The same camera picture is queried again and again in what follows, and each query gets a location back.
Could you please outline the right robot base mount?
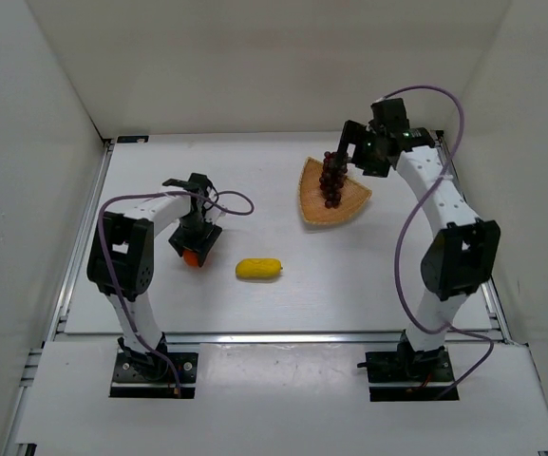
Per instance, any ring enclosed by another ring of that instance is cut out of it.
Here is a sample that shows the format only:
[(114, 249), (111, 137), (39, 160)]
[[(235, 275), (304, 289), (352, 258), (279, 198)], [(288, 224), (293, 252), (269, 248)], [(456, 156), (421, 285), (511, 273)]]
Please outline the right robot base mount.
[(357, 369), (367, 374), (372, 403), (459, 400), (447, 351), (421, 367), (408, 367), (396, 351), (367, 351)]

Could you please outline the yellow fake lemon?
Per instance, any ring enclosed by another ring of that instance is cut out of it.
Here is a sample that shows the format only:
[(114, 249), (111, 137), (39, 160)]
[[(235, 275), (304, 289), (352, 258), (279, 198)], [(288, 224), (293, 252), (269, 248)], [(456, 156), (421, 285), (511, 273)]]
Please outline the yellow fake lemon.
[(241, 280), (270, 280), (282, 273), (283, 266), (276, 258), (245, 258), (236, 265), (236, 277)]

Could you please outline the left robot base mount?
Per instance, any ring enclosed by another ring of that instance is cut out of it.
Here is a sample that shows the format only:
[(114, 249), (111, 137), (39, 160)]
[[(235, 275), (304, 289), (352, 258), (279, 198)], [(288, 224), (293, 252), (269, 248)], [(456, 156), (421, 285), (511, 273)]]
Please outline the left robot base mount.
[(195, 398), (198, 376), (198, 353), (169, 352), (161, 341), (157, 351), (165, 362), (151, 352), (141, 353), (127, 348), (118, 338), (118, 352), (112, 371), (111, 398), (183, 399)]

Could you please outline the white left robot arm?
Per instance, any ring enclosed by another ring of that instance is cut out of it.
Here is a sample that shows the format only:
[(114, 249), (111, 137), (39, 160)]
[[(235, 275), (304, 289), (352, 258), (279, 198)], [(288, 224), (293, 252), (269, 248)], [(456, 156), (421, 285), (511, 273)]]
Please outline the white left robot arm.
[(222, 229), (222, 212), (210, 202), (215, 187), (204, 175), (163, 183), (163, 196), (140, 198), (124, 212), (103, 210), (87, 263), (87, 278), (113, 305), (123, 336), (119, 339), (126, 362), (140, 375), (156, 381), (169, 372), (165, 337), (155, 321), (147, 289), (154, 276), (156, 236), (171, 224), (168, 239), (190, 265), (205, 262)]

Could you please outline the woven wicker fruit bowl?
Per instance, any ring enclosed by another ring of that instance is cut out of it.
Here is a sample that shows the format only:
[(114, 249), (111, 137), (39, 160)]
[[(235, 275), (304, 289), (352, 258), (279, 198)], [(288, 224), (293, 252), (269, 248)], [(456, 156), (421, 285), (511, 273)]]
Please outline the woven wicker fruit bowl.
[(323, 162), (308, 157), (298, 183), (298, 208), (303, 221), (313, 226), (333, 226), (350, 221), (365, 208), (372, 191), (357, 180), (346, 178), (340, 199), (327, 206), (319, 178)]

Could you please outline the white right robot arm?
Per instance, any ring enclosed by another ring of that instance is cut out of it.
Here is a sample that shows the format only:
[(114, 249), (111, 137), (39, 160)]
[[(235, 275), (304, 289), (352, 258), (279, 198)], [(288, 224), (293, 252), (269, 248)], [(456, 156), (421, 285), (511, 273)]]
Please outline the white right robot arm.
[(429, 131), (344, 123), (316, 159), (287, 145), (200, 153), (202, 227), (164, 267), (203, 332), (397, 331), (392, 367), (426, 376), (493, 269), (501, 230), (465, 202)]

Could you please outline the purple fake grape bunch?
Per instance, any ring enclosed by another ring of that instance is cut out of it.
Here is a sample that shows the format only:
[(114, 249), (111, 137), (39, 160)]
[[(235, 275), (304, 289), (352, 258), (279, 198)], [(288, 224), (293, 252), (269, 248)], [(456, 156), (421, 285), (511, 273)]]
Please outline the purple fake grape bunch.
[(341, 190), (348, 173), (349, 156), (338, 156), (336, 152), (324, 154), (319, 188), (327, 209), (337, 208), (341, 202)]

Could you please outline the aluminium table frame rail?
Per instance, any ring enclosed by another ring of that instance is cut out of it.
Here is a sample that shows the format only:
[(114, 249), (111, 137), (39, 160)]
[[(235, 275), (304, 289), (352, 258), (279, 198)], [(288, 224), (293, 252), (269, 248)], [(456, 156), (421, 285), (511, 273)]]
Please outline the aluminium table frame rail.
[[(153, 136), (118, 142), (100, 197), (156, 191), (203, 173), (200, 153), (287, 145), (318, 158), (333, 133)], [(366, 352), (393, 350), (397, 331), (203, 332), (184, 309), (156, 244), (149, 293), (175, 352), (198, 353), (194, 399), (111, 398), (117, 320), (77, 268), (54, 338), (43, 347), (15, 439), (27, 455), (548, 455), (548, 409), (530, 352), (505, 341), (489, 291), (460, 311), (461, 327), (496, 342), (449, 402), (372, 403)]]

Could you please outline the orange fake mandarin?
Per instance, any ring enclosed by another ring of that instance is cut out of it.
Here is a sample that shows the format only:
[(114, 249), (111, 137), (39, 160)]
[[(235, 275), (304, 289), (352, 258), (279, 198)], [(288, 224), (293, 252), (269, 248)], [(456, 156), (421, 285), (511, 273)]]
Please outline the orange fake mandarin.
[(190, 267), (198, 268), (200, 266), (199, 256), (196, 252), (184, 250), (181, 257), (183, 261)]

